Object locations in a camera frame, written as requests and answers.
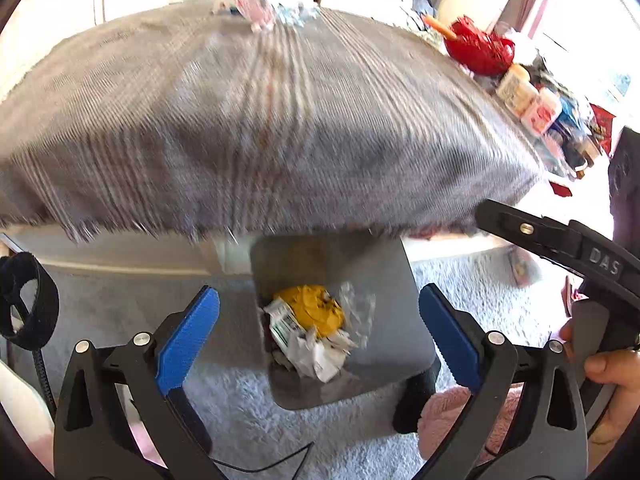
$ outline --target black sock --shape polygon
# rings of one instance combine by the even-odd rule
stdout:
[[[427,400],[436,392],[436,380],[440,373],[440,359],[435,357],[431,368],[406,381],[404,394],[400,398],[394,413],[393,427],[398,433],[407,434],[418,431],[418,420]]]

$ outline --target gray trash bin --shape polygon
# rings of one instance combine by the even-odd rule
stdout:
[[[418,314],[418,290],[400,240],[369,232],[262,238],[252,247],[251,265],[261,306],[273,294],[295,285],[324,285],[337,297],[342,282],[357,293],[374,294],[376,309],[366,349],[355,349],[340,374],[323,384],[300,378],[269,359],[269,381],[276,403],[302,410],[349,399],[427,370],[436,359],[433,339]],[[265,352],[277,346],[268,316]]]

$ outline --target gray carpet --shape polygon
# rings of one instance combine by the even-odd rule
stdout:
[[[538,346],[562,323],[561,270],[546,269],[543,282],[519,289],[504,250],[413,267],[418,286],[435,282],[455,307],[473,313],[486,330],[502,330],[514,343]],[[60,321],[44,356],[55,394],[78,340],[109,346],[126,342],[138,331],[153,331],[208,283],[219,291],[222,310],[185,390],[212,436],[216,458],[257,468],[315,440],[303,479],[406,480],[421,467],[416,436],[400,436],[391,428],[401,384],[303,412],[286,412],[273,402],[260,350],[247,344],[258,338],[250,280],[51,275],[60,292]],[[34,383],[29,354],[18,354],[17,368]],[[444,367],[438,389],[452,384]],[[231,479],[282,480],[290,478],[298,461],[254,476],[225,474]]]

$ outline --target bedspread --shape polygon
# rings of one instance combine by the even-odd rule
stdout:
[[[283,233],[473,224],[542,176],[519,128],[413,34],[324,10],[254,34],[195,0],[57,45],[0,104],[0,222]]]

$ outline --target metal screw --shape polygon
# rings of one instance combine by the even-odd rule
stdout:
[[[78,352],[79,354],[83,354],[88,349],[89,349],[88,341],[82,340],[82,341],[78,341],[78,343],[76,344],[76,352]]]
[[[501,345],[504,343],[504,336],[500,332],[489,332],[489,335],[487,337],[489,339],[489,342],[493,343],[494,345]]]
[[[140,332],[133,338],[133,344],[135,346],[144,346],[151,341],[151,336],[146,332]]]
[[[535,229],[531,224],[520,224],[520,232],[524,235],[532,235]]]
[[[563,346],[561,342],[556,341],[555,339],[552,339],[551,341],[549,341],[549,348],[551,348],[552,352],[555,352],[556,354],[561,354]]]

